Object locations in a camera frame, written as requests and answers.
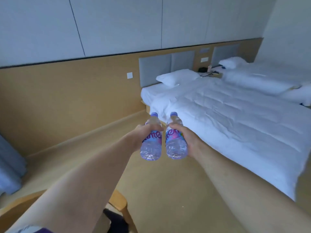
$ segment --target person's left arm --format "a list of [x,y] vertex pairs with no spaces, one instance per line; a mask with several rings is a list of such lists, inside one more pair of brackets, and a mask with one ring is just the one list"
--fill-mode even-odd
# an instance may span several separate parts
[[160,125],[138,125],[109,148],[71,170],[50,187],[10,229],[27,225],[54,233],[92,232],[132,153]]

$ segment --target hand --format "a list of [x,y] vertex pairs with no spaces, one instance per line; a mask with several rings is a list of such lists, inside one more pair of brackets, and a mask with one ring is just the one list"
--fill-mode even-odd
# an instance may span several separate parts
[[176,123],[170,123],[169,127],[176,129],[183,134],[188,145],[188,156],[192,158],[194,158],[195,154],[199,152],[201,145],[206,145],[204,141],[202,141],[200,137],[197,136],[196,133],[194,133],[187,127],[184,127]]
[[146,124],[138,125],[133,131],[129,132],[132,142],[134,143],[134,149],[139,150],[142,146],[142,141],[151,133],[151,131],[164,131],[164,128],[159,124]]

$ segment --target blue curtain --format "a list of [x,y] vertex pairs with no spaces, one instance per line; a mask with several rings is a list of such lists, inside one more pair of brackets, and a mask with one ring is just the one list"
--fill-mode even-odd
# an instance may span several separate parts
[[0,193],[18,191],[25,173],[26,160],[0,136]]

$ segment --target floor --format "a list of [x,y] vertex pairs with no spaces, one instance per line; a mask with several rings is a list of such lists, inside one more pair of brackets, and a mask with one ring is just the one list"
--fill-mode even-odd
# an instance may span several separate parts
[[[145,112],[87,137],[30,156],[23,188],[1,196],[0,207],[46,189],[69,169],[143,124]],[[300,177],[297,203],[311,214],[311,162]],[[203,169],[191,158],[143,160],[135,152],[118,183],[139,232],[246,232],[227,208]]]

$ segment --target headboard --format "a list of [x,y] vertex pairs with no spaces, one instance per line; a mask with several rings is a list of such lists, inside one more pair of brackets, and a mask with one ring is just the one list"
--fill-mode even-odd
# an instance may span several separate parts
[[227,59],[238,55],[240,44],[216,46],[212,56],[212,67],[219,66],[220,60]]
[[139,58],[140,86],[147,87],[156,83],[156,77],[176,70],[193,68],[194,50],[166,55]]

